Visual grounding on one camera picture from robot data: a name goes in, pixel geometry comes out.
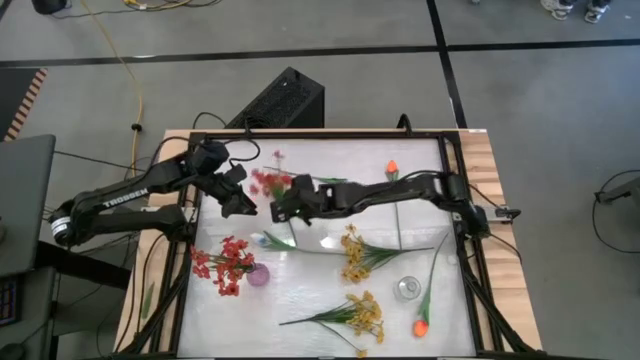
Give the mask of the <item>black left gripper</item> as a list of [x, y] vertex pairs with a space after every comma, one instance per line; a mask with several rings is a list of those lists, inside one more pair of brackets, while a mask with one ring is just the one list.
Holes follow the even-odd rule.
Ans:
[[257, 205], [247, 196], [241, 182], [247, 178], [247, 172], [242, 165], [234, 165], [230, 170], [222, 173], [207, 175], [202, 181], [202, 191], [218, 201], [223, 218], [231, 215], [255, 216], [258, 214]]

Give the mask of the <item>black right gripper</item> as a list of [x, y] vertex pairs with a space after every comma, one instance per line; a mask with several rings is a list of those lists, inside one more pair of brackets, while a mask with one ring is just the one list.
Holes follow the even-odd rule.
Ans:
[[329, 190], [328, 184], [315, 186], [309, 174], [294, 177], [284, 200], [270, 203], [272, 221], [287, 222], [291, 215], [295, 215], [307, 226], [311, 226], [313, 215], [327, 214], [330, 211]]

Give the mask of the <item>red artificial flower bunch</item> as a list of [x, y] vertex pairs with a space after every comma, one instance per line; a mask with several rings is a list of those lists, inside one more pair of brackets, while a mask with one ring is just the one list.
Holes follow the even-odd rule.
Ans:
[[277, 200], [292, 186], [293, 179], [297, 176], [298, 173], [280, 168], [254, 168], [251, 171], [252, 183], [249, 185], [249, 192], [252, 196], [263, 196]]
[[229, 236], [221, 241], [221, 245], [218, 253], [205, 252], [192, 245], [192, 273], [200, 279], [210, 280], [220, 296], [236, 297], [240, 292], [239, 282], [255, 270], [255, 257], [247, 251], [246, 240]]

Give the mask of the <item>purple glass vase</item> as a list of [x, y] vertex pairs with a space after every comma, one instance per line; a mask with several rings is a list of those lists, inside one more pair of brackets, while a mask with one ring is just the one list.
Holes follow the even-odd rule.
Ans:
[[266, 285], [270, 280], [270, 271], [263, 263], [254, 263], [247, 272], [247, 281], [253, 287]]

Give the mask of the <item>yellow artificial flower bunch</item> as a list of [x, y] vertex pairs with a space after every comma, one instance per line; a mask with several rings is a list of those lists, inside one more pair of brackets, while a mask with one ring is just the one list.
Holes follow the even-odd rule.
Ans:
[[432, 250], [432, 247], [416, 249], [391, 249], [374, 246], [367, 243], [362, 235], [357, 232], [353, 224], [345, 227], [345, 233], [340, 238], [340, 244], [344, 248], [346, 263], [341, 270], [344, 280], [354, 284], [370, 277], [377, 270], [400, 255], [411, 252]]
[[375, 338], [377, 344], [382, 344], [385, 340], [383, 312], [380, 304], [369, 291], [365, 291], [361, 296], [346, 294], [345, 298], [344, 303], [330, 310], [298, 320], [285, 321], [280, 323], [280, 326], [316, 324], [348, 344], [357, 358], [365, 358], [368, 351], [354, 344], [340, 331], [334, 329], [333, 325], [348, 328], [356, 337], [370, 335]]

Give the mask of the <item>orange tulip long leaf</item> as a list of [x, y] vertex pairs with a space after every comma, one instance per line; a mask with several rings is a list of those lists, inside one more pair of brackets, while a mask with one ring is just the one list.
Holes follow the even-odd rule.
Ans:
[[446, 234], [442, 238], [433, 255], [426, 290], [418, 308], [417, 320], [413, 324], [413, 335], [418, 338], [424, 337], [430, 328], [430, 302], [433, 280], [435, 278], [435, 267], [440, 250], [448, 237], [449, 234]]

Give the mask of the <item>white artificial tulip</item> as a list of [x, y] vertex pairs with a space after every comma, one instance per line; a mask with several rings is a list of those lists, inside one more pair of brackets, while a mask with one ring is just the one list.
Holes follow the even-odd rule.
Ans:
[[299, 251], [304, 253], [312, 253], [312, 250], [307, 250], [295, 245], [290, 245], [268, 232], [253, 233], [251, 235], [251, 238], [257, 245], [259, 245], [260, 247], [268, 251], [279, 251], [279, 252]]

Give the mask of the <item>black computer tower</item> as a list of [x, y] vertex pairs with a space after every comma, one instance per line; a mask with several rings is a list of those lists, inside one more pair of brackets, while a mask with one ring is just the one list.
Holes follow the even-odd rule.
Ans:
[[287, 67], [240, 111], [227, 129], [323, 128], [325, 87]]

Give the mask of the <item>dark grey desk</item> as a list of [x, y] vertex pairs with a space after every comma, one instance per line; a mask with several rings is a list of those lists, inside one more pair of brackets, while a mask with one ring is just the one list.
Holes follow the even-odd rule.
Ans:
[[34, 266], [56, 138], [0, 143], [0, 278]]

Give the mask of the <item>striped floor mat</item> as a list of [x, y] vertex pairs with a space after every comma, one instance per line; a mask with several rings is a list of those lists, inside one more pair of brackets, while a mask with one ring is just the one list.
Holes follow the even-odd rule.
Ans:
[[46, 68], [0, 69], [0, 142], [18, 138], [47, 75]]

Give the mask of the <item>dark device with keys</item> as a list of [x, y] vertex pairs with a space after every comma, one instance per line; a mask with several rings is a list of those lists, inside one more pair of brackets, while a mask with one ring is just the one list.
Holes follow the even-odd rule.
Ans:
[[20, 318], [20, 279], [0, 278], [0, 327], [17, 322]]

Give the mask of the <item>black round object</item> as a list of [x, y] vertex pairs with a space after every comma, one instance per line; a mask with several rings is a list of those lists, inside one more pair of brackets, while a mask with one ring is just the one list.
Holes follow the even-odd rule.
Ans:
[[31, 0], [31, 2], [37, 13], [50, 15], [65, 9], [68, 0]]

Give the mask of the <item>grey floor stand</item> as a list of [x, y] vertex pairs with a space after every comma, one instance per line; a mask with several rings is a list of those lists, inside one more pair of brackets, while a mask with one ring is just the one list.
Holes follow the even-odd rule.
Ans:
[[618, 199], [631, 198], [640, 207], [640, 177], [629, 180], [610, 190], [596, 192], [595, 198], [601, 204], [611, 204]]

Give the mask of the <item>person's shoe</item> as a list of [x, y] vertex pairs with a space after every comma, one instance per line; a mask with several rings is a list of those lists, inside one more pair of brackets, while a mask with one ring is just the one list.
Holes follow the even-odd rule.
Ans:
[[540, 0], [540, 5], [558, 21], [566, 20], [574, 7], [570, 0]]
[[597, 24], [608, 11], [612, 0], [588, 0], [584, 20], [591, 24]]

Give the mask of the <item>black table frame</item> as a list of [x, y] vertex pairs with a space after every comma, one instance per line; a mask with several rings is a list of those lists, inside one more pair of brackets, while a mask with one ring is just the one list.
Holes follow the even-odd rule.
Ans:
[[[484, 129], [261, 129], [255, 139], [395, 139], [441, 137], [444, 162], [469, 182], [472, 197], [487, 207], [505, 200], [490, 138]], [[542, 349], [521, 264], [508, 249], [516, 244], [512, 223], [493, 220], [492, 237], [468, 241], [469, 266], [486, 298], [492, 300], [512, 330], [534, 350]], [[156, 230], [145, 230], [138, 242], [136, 266], [131, 272], [117, 332], [108, 360], [176, 360], [179, 327], [186, 292], [180, 290], [168, 306], [162, 300], [181, 279], [188, 263], [187, 248], [163, 240]]]

